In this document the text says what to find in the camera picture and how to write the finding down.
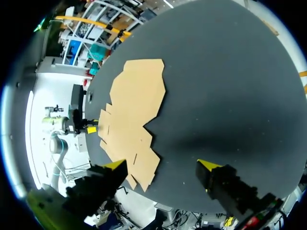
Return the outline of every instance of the flattened cardboard box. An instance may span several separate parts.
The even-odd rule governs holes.
[[[146,191],[160,161],[143,126],[157,116],[162,103],[163,68],[161,59],[127,61],[113,81],[112,105],[106,104],[99,117],[100,147],[112,161],[127,160],[127,180],[133,189],[138,182]]]

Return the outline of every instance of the teal bin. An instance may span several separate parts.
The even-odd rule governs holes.
[[[104,59],[105,57],[106,48],[102,46],[98,46],[96,44],[92,44],[90,51],[95,60],[102,61],[102,59]],[[88,53],[87,56],[88,58],[93,58],[90,53]]]
[[[96,73],[98,72],[98,70],[99,70],[98,63],[97,63],[97,62],[93,62],[93,63],[92,63],[92,66],[91,66],[91,68],[90,68],[89,74],[96,75]]]

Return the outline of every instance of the metal shelf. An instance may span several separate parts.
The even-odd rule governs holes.
[[[98,7],[102,8],[100,10],[100,12],[98,14],[94,14],[93,12],[95,11],[95,9],[97,9]],[[120,16],[128,16],[129,18],[131,18],[133,20],[133,22],[126,28],[127,31],[130,31],[131,29],[133,29],[135,26],[137,25],[142,25],[144,24],[144,22],[138,18],[136,18],[133,14],[135,13],[134,10],[130,9],[129,7],[122,5],[121,8],[114,6],[112,4],[106,3],[102,0],[94,0],[89,6],[88,8],[85,10],[85,12],[82,15],[82,18],[86,18],[88,19],[90,17],[90,19],[92,21],[100,21],[104,16],[106,16],[109,12],[111,11],[116,11],[116,13],[108,20],[104,20],[102,21],[105,24],[112,24],[118,17]],[[80,29],[84,29],[81,28],[81,26],[83,26],[86,23],[82,23],[82,22],[78,22],[75,26],[75,28],[71,28],[68,26],[67,30],[70,30],[68,33],[69,35],[67,35],[65,37],[65,39],[63,40],[63,43],[66,43],[66,46],[64,47],[64,55],[63,55],[63,65],[67,65],[67,54],[69,49],[71,48],[71,41],[79,41],[80,45],[76,51],[76,54],[74,56],[74,60],[72,61],[72,65],[73,66],[78,66],[80,68],[84,68],[85,64],[79,64],[78,63],[78,57],[81,53],[81,51],[83,49],[88,49],[88,45],[92,45],[92,44],[97,44],[98,46],[102,46],[108,50],[111,50],[112,47],[119,41],[118,38],[116,38],[111,44],[108,44],[107,41],[104,41],[101,36],[104,33],[104,28],[93,25],[93,24],[88,24],[88,27],[86,28],[86,32],[83,34],[84,36],[80,36]],[[89,38],[88,36],[91,34],[91,32],[94,29],[101,29],[101,31],[96,32],[96,35],[94,35],[94,39]]]

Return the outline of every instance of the round table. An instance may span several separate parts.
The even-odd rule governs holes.
[[[97,119],[111,103],[127,60],[148,58],[165,65],[166,94],[145,126],[161,161],[148,190],[137,186],[137,193],[174,208],[223,212],[195,176],[197,159],[233,166],[260,196],[294,190],[307,158],[306,98],[290,56],[259,18],[231,0],[194,1],[158,15],[97,73],[86,118]],[[99,142],[86,135],[90,159],[109,163]]]

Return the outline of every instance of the cable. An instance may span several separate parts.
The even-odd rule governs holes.
[[[68,171],[78,171],[78,170],[87,170],[89,169],[90,167],[88,166],[83,166],[82,168],[69,168],[69,169],[65,169],[65,170],[68,170]]]
[[[174,216],[174,218],[173,218],[173,220],[172,220],[172,223],[171,223],[170,225],[164,226],[164,228],[167,228],[167,227],[170,227],[170,226],[176,224],[176,223],[177,223],[184,215],[186,215],[186,213],[187,213],[187,211],[186,211],[185,213],[182,213],[177,219],[175,219],[175,218],[176,218],[176,215],[177,215],[180,211],[181,211],[181,210],[178,210],[178,211],[175,213],[175,216]]]
[[[180,223],[180,225],[179,226],[182,226],[182,225],[184,225],[187,221],[188,221],[188,216],[187,215],[185,215],[185,217],[186,217],[186,220],[183,222],[183,223]]]
[[[195,218],[196,218],[196,222],[195,222],[195,228],[197,228],[197,224],[199,225],[199,227],[201,227],[201,218],[202,218],[202,214],[200,214],[198,217],[193,213],[193,212],[191,212],[194,216],[195,216]]]
[[[224,213],[216,213],[216,217],[217,218],[220,218],[221,216],[226,216],[226,214],[224,214]]]
[[[67,158],[64,158],[64,159],[63,159],[63,163],[64,163],[64,160],[69,161],[71,164],[73,164],[72,161],[69,160],[69,159],[67,159]]]
[[[79,167],[81,167],[81,166],[85,166],[85,165],[91,165],[90,163],[85,163],[85,164],[80,164],[80,165],[78,165],[78,166],[75,166],[75,167],[71,167],[71,168],[66,168],[66,169],[77,169],[77,168],[79,168]]]
[[[83,171],[86,171],[88,169],[70,169],[70,170],[66,170],[65,169],[65,172],[67,173],[80,173],[80,172],[83,172]]]
[[[226,216],[226,219],[225,219],[225,221],[224,221],[224,224],[223,224],[223,226],[222,226],[220,229],[222,229],[222,230],[224,229],[224,227],[225,227],[225,225],[226,225],[226,223],[227,223],[227,221],[228,221],[228,218],[229,218],[229,217]]]

